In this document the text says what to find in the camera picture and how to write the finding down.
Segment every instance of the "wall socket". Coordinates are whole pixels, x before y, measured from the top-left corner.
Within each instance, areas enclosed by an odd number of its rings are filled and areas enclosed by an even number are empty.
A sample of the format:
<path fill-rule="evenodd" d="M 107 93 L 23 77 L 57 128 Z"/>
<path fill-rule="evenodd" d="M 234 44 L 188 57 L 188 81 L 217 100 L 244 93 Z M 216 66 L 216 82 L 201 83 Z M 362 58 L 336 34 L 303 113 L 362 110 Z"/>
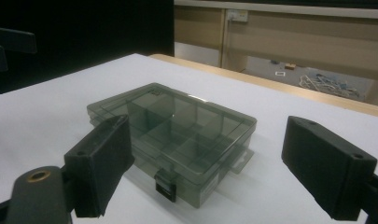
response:
<path fill-rule="evenodd" d="M 227 9 L 227 19 L 232 21 L 247 21 L 248 14 L 247 10 Z"/>

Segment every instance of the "plastic box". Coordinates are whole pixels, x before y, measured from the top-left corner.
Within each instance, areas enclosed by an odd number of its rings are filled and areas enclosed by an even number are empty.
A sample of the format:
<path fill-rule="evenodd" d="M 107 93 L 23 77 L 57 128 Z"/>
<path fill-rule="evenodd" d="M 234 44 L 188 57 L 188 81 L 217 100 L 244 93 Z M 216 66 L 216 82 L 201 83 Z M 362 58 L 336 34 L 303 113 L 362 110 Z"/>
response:
<path fill-rule="evenodd" d="M 128 114 L 135 165 L 156 179 L 156 190 L 194 207 L 225 174 L 236 174 L 253 155 L 248 149 L 256 119 L 157 83 L 88 105 L 91 124 Z"/>

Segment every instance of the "transparent plastic organizer box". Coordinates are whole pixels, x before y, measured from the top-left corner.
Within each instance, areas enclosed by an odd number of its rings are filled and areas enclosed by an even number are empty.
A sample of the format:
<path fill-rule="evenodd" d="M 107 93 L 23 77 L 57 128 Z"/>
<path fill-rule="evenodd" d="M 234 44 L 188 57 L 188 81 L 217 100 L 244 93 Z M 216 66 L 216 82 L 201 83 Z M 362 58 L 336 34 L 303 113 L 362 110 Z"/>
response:
<path fill-rule="evenodd" d="M 156 179 L 156 190 L 194 207 L 253 155 L 256 119 L 157 83 L 88 105 L 91 124 L 128 114 L 135 165 Z"/>

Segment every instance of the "power outlet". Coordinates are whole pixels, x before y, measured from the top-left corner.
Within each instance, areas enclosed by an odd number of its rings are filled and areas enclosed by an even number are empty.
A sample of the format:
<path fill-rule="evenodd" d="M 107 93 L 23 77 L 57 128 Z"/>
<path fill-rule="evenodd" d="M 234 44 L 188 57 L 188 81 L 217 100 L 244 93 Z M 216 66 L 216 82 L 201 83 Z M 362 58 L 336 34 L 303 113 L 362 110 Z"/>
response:
<path fill-rule="evenodd" d="M 228 9 L 227 18 L 232 21 L 247 21 L 249 12 L 247 10 Z"/>

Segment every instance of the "white tabletop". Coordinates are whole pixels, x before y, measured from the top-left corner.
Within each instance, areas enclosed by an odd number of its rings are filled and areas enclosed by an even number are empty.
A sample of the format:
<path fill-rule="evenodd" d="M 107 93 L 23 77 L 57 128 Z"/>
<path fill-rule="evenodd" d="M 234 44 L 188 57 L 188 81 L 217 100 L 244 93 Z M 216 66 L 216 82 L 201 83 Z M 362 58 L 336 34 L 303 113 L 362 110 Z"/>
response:
<path fill-rule="evenodd" d="M 63 166 L 63 155 L 93 128 L 88 104 L 151 82 L 258 119 L 249 146 L 255 155 L 239 175 L 228 173 L 200 209 L 181 199 L 169 202 L 155 190 L 154 179 L 133 166 L 105 217 L 74 223 L 339 223 L 281 160 L 289 115 L 318 122 L 378 158 L 377 117 L 131 55 L 0 95 L 0 202 L 23 173 Z M 358 223 L 365 218 L 362 212 Z"/>

